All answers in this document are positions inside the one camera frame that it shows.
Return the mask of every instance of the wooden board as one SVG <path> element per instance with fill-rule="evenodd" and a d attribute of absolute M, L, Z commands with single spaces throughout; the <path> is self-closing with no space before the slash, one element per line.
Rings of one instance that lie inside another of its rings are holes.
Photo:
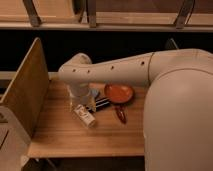
<path fill-rule="evenodd" d="M 97 12 L 99 24 L 173 25 L 178 13 Z M 192 14 L 188 25 L 213 25 L 213 14 Z"/>
<path fill-rule="evenodd" d="M 82 5 L 75 15 L 71 0 L 33 0 L 33 3 L 42 22 L 77 22 L 83 12 Z M 29 21 L 23 2 L 0 1 L 0 21 Z"/>
<path fill-rule="evenodd" d="M 93 86 L 103 91 L 103 84 Z M 97 125 L 87 128 L 70 112 L 66 85 L 57 80 L 51 81 L 28 156 L 143 156 L 143 103 L 146 90 L 134 90 L 133 101 L 124 107 L 126 125 L 120 123 L 113 106 L 110 106 L 95 113 Z"/>
<path fill-rule="evenodd" d="M 20 171 L 21 156 L 26 155 L 27 145 L 9 124 L 0 124 L 1 131 L 8 131 L 4 144 L 0 149 L 0 170 Z"/>
<path fill-rule="evenodd" d="M 26 142 L 33 135 L 48 85 L 42 45 L 37 38 L 0 101 L 0 112 Z"/>

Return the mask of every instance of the wooden table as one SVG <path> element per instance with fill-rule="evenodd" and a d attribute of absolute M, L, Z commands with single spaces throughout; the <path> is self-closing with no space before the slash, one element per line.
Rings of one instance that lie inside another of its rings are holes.
<path fill-rule="evenodd" d="M 103 84 L 92 84 L 103 95 Z M 134 87 L 135 96 L 124 105 L 122 124 L 113 105 L 94 114 L 97 125 L 87 128 L 70 111 L 66 85 L 52 80 L 29 147 L 32 158 L 143 156 L 143 103 L 146 90 Z"/>

